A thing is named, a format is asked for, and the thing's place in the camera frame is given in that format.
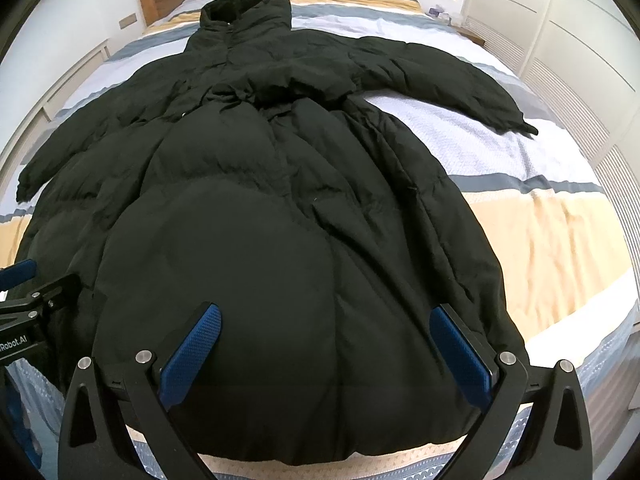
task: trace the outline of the wooden nightstand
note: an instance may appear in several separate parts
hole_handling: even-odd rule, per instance
[[[469,38],[476,45],[480,45],[484,47],[484,39],[478,36],[476,33],[468,30],[468,28],[464,28],[464,27],[453,27],[453,28],[455,28],[458,34],[460,34],[461,36],[464,36],[465,38]]]

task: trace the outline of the gold switch plate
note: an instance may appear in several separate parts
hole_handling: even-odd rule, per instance
[[[122,18],[118,23],[120,24],[120,28],[129,27],[131,23],[135,23],[138,20],[136,13],[130,14],[126,18]]]

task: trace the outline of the metal screw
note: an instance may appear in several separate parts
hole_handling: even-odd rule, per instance
[[[149,350],[141,350],[136,354],[136,361],[141,365],[151,361],[152,353]]]
[[[506,365],[513,365],[517,361],[516,356],[511,352],[502,352],[500,354],[500,361]]]
[[[560,361],[560,367],[568,374],[574,371],[574,365],[571,363],[571,361],[567,361],[566,359],[562,359]]]
[[[81,370],[86,370],[89,366],[91,366],[91,358],[83,357],[78,361],[78,368]]]

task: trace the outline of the striped blanket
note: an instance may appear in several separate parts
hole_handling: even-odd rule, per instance
[[[209,1],[185,1],[100,66],[69,98],[23,163],[79,107],[146,63],[183,51],[198,28],[200,8]],[[526,120],[538,129],[535,139],[512,133],[498,136],[459,113],[392,92],[364,96],[405,122],[460,188],[500,260],[508,312],[525,339],[531,363],[553,366],[560,358],[571,360],[588,396],[622,351],[638,294],[620,222],[561,121],[503,63],[427,17],[416,0],[290,3],[293,28],[426,44],[475,65],[509,92]],[[0,204],[4,265],[12,263],[37,200],[16,204],[16,186],[17,173]],[[510,455],[528,413],[528,408],[520,412],[496,463]],[[143,436],[133,437],[142,446]],[[299,467],[207,456],[203,460],[215,472],[260,480],[339,480],[382,474],[386,480],[410,479],[436,473],[459,443]]]

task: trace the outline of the blue textured pad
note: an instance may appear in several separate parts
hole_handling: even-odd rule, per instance
[[[24,260],[0,270],[0,290],[9,290],[30,280],[36,275],[36,262]]]
[[[20,400],[20,394],[14,389],[11,381],[6,384],[6,403],[7,412],[11,418],[12,431],[16,442],[24,450],[35,468],[40,469],[40,466],[42,465],[42,456],[35,450],[31,431],[24,426],[22,421],[22,401]]]
[[[159,399],[166,410],[180,404],[220,335],[222,315],[212,304],[160,374]]]
[[[429,329],[467,402],[483,411],[487,409],[491,403],[491,376],[442,307],[431,312]]]

